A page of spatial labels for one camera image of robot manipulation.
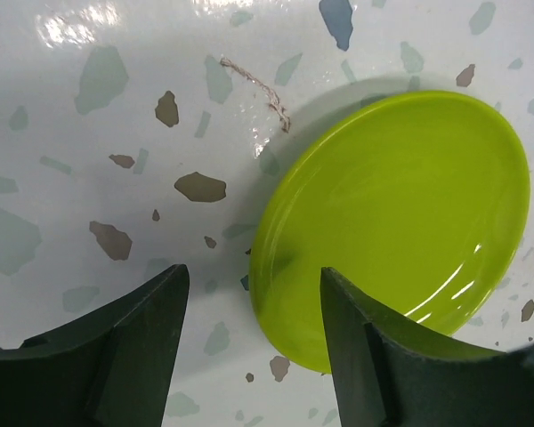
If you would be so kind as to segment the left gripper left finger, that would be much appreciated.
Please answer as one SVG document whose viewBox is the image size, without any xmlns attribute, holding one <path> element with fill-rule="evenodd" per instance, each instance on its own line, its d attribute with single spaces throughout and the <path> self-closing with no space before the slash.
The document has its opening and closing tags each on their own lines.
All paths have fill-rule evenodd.
<svg viewBox="0 0 534 427">
<path fill-rule="evenodd" d="M 172 265 L 81 318 L 0 348 L 0 426 L 159 426 L 190 276 Z"/>
</svg>

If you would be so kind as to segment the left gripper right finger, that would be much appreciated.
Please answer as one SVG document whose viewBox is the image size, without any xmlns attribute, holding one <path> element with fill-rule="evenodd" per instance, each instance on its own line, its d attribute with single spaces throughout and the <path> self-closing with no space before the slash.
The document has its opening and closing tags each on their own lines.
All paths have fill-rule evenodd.
<svg viewBox="0 0 534 427">
<path fill-rule="evenodd" d="M 534 426 L 534 344 L 501 352 L 460 342 L 331 268 L 320 299 L 343 426 Z"/>
</svg>

